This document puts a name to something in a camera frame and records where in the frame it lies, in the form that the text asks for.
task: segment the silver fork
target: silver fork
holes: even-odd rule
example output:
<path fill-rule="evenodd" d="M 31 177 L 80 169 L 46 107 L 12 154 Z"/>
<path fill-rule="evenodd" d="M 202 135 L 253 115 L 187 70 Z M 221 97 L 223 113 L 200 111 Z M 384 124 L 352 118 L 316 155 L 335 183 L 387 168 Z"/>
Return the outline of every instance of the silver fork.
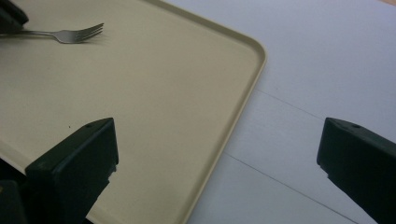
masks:
<path fill-rule="evenodd" d="M 58 32 L 44 32 L 21 30 L 14 33 L 14 35 L 50 35 L 55 37 L 60 43 L 78 44 L 102 33 L 103 25 L 103 23 L 100 23 L 93 27 L 77 31 L 62 30 Z"/>

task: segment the white tabletop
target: white tabletop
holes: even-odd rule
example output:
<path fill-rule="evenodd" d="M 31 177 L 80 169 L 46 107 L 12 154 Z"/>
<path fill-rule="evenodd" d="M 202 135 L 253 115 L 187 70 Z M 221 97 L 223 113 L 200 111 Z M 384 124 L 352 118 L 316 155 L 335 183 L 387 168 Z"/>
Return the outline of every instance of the white tabletop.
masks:
<path fill-rule="evenodd" d="M 190 223 L 375 223 L 317 166 L 324 119 L 396 142 L 396 7 L 167 0 L 252 36 L 262 77 Z"/>

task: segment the beige tray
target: beige tray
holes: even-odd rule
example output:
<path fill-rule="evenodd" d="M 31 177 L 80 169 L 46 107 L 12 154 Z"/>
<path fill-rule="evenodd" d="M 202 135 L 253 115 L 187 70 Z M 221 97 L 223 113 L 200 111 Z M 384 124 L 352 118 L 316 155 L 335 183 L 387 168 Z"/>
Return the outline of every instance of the beige tray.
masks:
<path fill-rule="evenodd" d="M 185 223 L 264 66 L 262 46 L 164 2 L 14 2 L 31 30 L 105 29 L 81 45 L 0 39 L 1 157 L 22 171 L 113 117 L 120 164 L 89 219 Z"/>

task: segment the fork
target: fork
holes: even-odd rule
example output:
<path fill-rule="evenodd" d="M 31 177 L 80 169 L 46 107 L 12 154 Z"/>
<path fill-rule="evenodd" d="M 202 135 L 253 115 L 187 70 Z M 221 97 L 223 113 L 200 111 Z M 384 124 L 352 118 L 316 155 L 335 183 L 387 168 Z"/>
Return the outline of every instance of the fork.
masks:
<path fill-rule="evenodd" d="M 50 35 L 63 44 L 78 44 L 102 33 L 103 25 L 103 23 L 100 23 L 93 27 L 77 31 L 62 30 L 58 32 L 44 32 L 21 30 L 14 33 L 14 35 Z"/>

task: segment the tray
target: tray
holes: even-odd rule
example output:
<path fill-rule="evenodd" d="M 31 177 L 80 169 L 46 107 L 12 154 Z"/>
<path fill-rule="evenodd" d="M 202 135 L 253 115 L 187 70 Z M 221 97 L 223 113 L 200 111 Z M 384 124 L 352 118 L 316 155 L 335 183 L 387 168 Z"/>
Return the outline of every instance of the tray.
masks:
<path fill-rule="evenodd" d="M 187 222 L 263 69 L 263 47 L 160 1 L 14 2 L 27 29 L 105 29 L 80 45 L 0 39 L 0 156 L 23 171 L 83 124 L 113 117 L 120 164 L 88 218 Z"/>

